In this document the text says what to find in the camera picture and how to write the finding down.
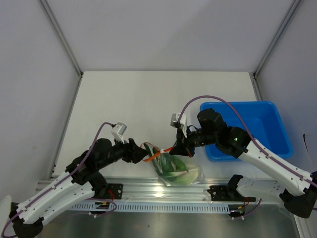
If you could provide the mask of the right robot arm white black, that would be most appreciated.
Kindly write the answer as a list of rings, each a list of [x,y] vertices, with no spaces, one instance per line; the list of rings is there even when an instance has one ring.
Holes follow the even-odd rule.
[[[177,129],[171,155],[193,157],[195,148],[214,144],[222,153],[252,164],[272,180],[233,175],[227,185],[211,186],[213,201],[242,202],[257,199],[282,203],[292,214],[309,218],[317,201],[317,174],[301,170],[265,148],[246,130],[228,126],[213,109],[202,110],[200,128],[188,131],[181,113],[173,114],[171,126]]]

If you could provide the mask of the green lettuce head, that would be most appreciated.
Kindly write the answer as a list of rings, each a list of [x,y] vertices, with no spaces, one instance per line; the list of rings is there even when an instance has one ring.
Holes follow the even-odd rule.
[[[165,173],[159,178],[165,183],[166,186],[187,186],[200,183],[204,174],[201,167],[197,164],[186,164],[186,170]]]

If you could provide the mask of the clear zip bag orange zipper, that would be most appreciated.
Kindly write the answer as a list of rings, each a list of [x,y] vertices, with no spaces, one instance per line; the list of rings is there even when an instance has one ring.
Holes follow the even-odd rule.
[[[170,155],[171,148],[162,150],[149,142],[142,143],[141,148],[149,154],[144,161],[152,164],[166,186],[188,186],[204,180],[203,170],[194,158]]]

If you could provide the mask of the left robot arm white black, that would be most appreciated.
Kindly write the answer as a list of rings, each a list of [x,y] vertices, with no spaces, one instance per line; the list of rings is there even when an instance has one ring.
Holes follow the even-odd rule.
[[[136,164],[148,155],[132,138],[127,142],[94,140],[89,150],[69,164],[51,184],[22,203],[13,203],[9,215],[16,238],[36,237],[53,218],[86,199],[103,199],[108,183],[100,170],[119,161]]]

